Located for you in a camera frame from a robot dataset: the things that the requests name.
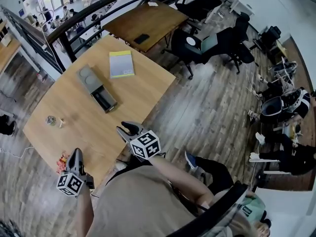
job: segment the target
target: yellow notebook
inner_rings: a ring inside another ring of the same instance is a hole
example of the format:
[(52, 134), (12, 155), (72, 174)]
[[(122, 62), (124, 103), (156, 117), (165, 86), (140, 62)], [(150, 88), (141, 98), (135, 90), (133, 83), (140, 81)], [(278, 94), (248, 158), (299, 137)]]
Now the yellow notebook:
[(110, 73), (111, 78), (135, 75), (130, 50), (110, 52)]

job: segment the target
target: desk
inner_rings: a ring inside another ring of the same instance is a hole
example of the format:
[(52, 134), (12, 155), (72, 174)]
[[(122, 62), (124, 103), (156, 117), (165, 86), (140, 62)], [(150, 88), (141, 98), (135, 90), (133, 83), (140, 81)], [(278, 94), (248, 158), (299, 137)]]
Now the desk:
[(282, 57), (287, 58), (286, 49), (280, 41), (276, 40), (276, 46), (271, 49), (271, 55), (274, 56), (275, 63), (282, 62)]
[[(135, 75), (110, 79), (110, 51), (131, 50)], [(77, 78), (76, 71), (88, 64), (117, 100), (118, 105), (105, 114)], [(116, 132), (121, 121), (142, 123), (175, 76), (112, 36), (99, 40), (82, 54), (44, 95), (24, 133), (40, 156), (54, 170), (63, 152), (75, 148), (83, 152), (85, 171), (97, 187), (113, 167), (125, 143)], [(49, 126), (47, 116), (64, 120), (64, 126)]]
[[(155, 1), (158, 6), (147, 3), (138, 6), (103, 26), (103, 29), (130, 43), (133, 47), (147, 52), (163, 37), (188, 19), (187, 15), (170, 6)], [(142, 34), (149, 38), (141, 44), (134, 40)]]

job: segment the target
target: black phone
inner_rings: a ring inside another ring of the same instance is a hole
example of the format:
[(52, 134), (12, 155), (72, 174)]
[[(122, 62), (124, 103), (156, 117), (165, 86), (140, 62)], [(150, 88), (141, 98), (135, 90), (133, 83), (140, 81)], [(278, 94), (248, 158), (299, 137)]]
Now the black phone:
[(141, 44), (142, 42), (144, 42), (148, 38), (149, 38), (148, 34), (142, 34), (142, 35), (138, 36), (136, 39), (134, 39), (134, 42), (137, 44)]

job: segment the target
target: black railing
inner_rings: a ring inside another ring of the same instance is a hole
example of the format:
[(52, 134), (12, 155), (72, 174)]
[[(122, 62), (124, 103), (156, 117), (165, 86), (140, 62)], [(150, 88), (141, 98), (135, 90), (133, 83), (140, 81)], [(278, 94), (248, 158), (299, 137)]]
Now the black railing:
[(74, 37), (72, 37), (71, 39), (68, 39), (66, 36), (66, 31), (68, 31), (69, 29), (71, 29), (73, 26), (75, 26), (76, 24), (82, 22), (88, 15), (93, 14), (94, 12), (96, 12), (97, 10), (107, 6), (108, 4), (115, 2), (117, 0), (99, 0), (95, 3), (93, 3), (92, 5), (90, 5), (89, 7), (83, 9), (82, 11), (78, 12), (75, 16), (73, 16), (72, 18), (70, 18), (69, 20), (65, 21), (60, 27), (58, 27), (55, 31), (53, 31), (48, 37), (47, 37), (47, 41), (48, 43), (53, 43), (56, 40), (60, 40), (61, 44), (63, 45), (66, 53), (68, 54), (70, 60), (72, 62), (76, 61), (76, 54), (87, 44), (89, 44), (96, 36), (100, 35), (104, 29), (100, 29), (98, 31), (96, 31), (90, 38), (88, 38), (87, 40), (85, 40), (83, 43), (81, 43), (77, 48), (75, 48), (73, 50), (72, 48), (72, 44), (80, 38), (80, 36), (82, 36), (86, 31), (88, 31), (89, 29), (91, 29), (92, 27), (94, 27), (95, 25), (99, 24), (103, 19), (109, 17), (110, 15), (112, 15), (113, 13), (121, 10), (122, 8), (135, 3), (137, 1), (140, 1), (139, 5), (142, 4), (143, 2), (148, 2), (150, 0), (132, 0), (129, 1), (121, 6), (119, 6), (118, 8), (115, 8), (114, 10), (107, 12), (105, 15), (101, 16), (99, 19), (93, 21), (91, 24), (89, 24), (88, 26), (85, 27), (85, 29), (83, 29), (82, 31), (80, 31), (79, 33), (77, 33)]
[(47, 47), (43, 33), (31, 26), (25, 20), (21, 19), (19, 16), (15, 15), (9, 9), (3, 6), (1, 6), (1, 8), (6, 18), (26, 40), (26, 42), (30, 44), (34, 51), (43, 57), (43, 59), (45, 59), (55, 70), (62, 74), (65, 71), (65, 67), (60, 61), (53, 45), (50, 44), (50, 48)]
[(78, 23), (82, 22), (87, 16), (93, 14), (97, 10), (104, 8), (105, 6), (111, 4), (112, 2), (115, 2), (117, 0), (99, 0), (95, 3), (91, 4), (87, 8), (83, 9), (82, 11), (78, 12), (76, 15), (65, 21), (61, 26), (59, 26), (57, 29), (55, 29), (50, 35), (46, 37), (46, 39), (43, 37), (43, 33), (41, 33), (39, 30), (28, 24), (26, 21), (12, 13), (7, 8), (3, 7), (4, 14), (6, 17), (10, 20), (10, 22), (15, 26), (15, 28), (18, 30), (20, 35), (25, 38), (25, 40), (33, 47), (35, 52), (40, 54), (52, 67), (54, 67), (59, 73), (63, 73), (65, 71), (64, 65), (62, 64), (60, 58), (58, 57), (55, 47), (53, 46), (53, 43), (57, 40), (60, 41), (60, 43), (63, 45), (64, 50), (66, 51), (67, 55), (69, 56), (70, 60), (72, 62), (76, 61), (76, 54), (88, 43), (90, 43), (96, 36), (100, 35), (104, 29), (101, 28), (100, 30), (96, 31), (90, 38), (85, 40), (83, 43), (81, 43), (78, 47), (76, 47), (73, 50), (72, 44), (79, 39), (81, 35), (83, 35), (86, 31), (91, 29), (97, 24), (100, 24), (100, 22), (107, 18), (108, 16), (112, 15), (113, 13), (121, 10), (122, 8), (135, 3), (139, 1), (138, 5), (149, 2), (151, 0), (132, 0), (129, 1), (118, 8), (113, 9), (112, 11), (107, 12), (105, 15), (101, 16), (99, 19), (93, 21), (91, 24), (86, 26), (82, 31), (77, 33), (74, 37), (71, 39), (68, 39), (66, 32), (69, 31), (72, 27), (77, 25)]

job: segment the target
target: beige shirt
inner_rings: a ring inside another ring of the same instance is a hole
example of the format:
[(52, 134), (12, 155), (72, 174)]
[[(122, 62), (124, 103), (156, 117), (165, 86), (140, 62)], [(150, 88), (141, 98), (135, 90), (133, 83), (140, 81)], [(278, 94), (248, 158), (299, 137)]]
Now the beige shirt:
[(152, 166), (110, 181), (100, 196), (88, 237), (165, 237), (195, 217)]

